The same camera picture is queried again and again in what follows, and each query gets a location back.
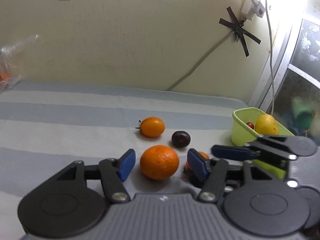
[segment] yellow lemon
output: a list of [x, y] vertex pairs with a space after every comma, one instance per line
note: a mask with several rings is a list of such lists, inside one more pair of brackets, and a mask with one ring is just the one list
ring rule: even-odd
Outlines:
[[279, 134], [278, 124], [270, 114], [261, 115], [256, 122], [254, 130], [259, 134]]

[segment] orange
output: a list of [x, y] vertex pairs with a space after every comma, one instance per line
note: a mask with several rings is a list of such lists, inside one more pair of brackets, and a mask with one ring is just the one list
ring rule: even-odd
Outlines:
[[259, 116], [254, 130], [259, 134], [279, 134], [278, 124], [270, 114], [263, 114]]
[[[204, 152], [198, 152], [198, 153], [200, 153], [202, 155], [202, 157], [204, 157], [206, 159], [210, 159], [209, 156], [206, 153], [204, 153]], [[190, 169], [190, 166], [189, 166], [188, 162], [186, 162], [186, 165], [184, 166], [184, 169], [185, 170], [189, 170]]]
[[140, 132], [151, 138], [159, 137], [165, 129], [164, 122], [158, 117], [148, 117], [144, 119], [142, 122], [139, 121]]
[[141, 172], [150, 179], [168, 179], [177, 171], [178, 166], [179, 157], [169, 146], [152, 146], [140, 158]]

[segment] plum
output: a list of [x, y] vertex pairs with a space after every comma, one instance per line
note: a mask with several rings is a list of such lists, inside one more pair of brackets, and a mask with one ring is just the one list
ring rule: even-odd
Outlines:
[[185, 131], [176, 131], [172, 134], [171, 140], [175, 147], [183, 148], [189, 145], [191, 137]]

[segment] blue gripper pad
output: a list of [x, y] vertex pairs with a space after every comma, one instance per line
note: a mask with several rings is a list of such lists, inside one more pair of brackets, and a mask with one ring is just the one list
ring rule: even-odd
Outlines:
[[127, 152], [118, 159], [118, 162], [119, 170], [117, 171], [117, 175], [119, 179], [124, 182], [136, 164], [136, 152], [133, 149], [127, 150]]
[[188, 164], [197, 178], [205, 182], [209, 177], [210, 172], [207, 171], [205, 162], [210, 161], [204, 158], [195, 149], [190, 149], [187, 155]]
[[232, 147], [223, 145], [214, 145], [211, 148], [213, 156], [220, 159], [228, 159], [234, 161], [254, 160], [259, 157], [259, 154], [255, 154], [253, 151], [246, 147]]

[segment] green object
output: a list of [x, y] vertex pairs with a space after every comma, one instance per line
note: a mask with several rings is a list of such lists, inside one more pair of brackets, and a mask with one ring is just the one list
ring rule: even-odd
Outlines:
[[[259, 116], [263, 114], [265, 114], [265, 112], [255, 107], [248, 107], [234, 111], [232, 114], [232, 144], [235, 146], [242, 146], [247, 142], [254, 141], [259, 136], [259, 134], [253, 129], [251, 129], [248, 125], [246, 125], [246, 123], [252, 122], [253, 124], [255, 124]], [[287, 128], [285, 128], [278, 121], [277, 124], [279, 127], [279, 135], [294, 136]], [[255, 160], [255, 162], [267, 171], [269, 171], [270, 173], [277, 176], [279, 179], [284, 179], [285, 171], [258, 160]]]
[[295, 98], [292, 100], [292, 112], [296, 125], [300, 129], [308, 130], [313, 120], [313, 111], [310, 103]]

